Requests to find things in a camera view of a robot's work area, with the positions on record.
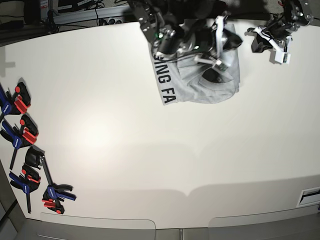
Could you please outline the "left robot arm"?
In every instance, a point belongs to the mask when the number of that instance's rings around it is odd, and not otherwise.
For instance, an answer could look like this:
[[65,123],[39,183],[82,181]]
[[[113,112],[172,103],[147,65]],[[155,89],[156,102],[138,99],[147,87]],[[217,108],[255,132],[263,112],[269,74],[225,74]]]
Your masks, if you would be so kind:
[[252,52],[274,49],[286,54],[293,40],[292,33],[309,25],[314,19],[308,0],[282,0],[280,5],[282,13],[275,13],[266,24],[247,30],[255,35],[251,44]]

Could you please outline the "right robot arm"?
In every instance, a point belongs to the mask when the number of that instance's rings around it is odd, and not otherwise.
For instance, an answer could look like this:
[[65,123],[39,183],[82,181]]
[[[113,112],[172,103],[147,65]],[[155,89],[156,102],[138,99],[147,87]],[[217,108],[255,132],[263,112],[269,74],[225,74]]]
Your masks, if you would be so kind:
[[219,59],[243,40],[227,29],[227,5],[221,0],[130,0],[150,53],[166,62],[187,56]]

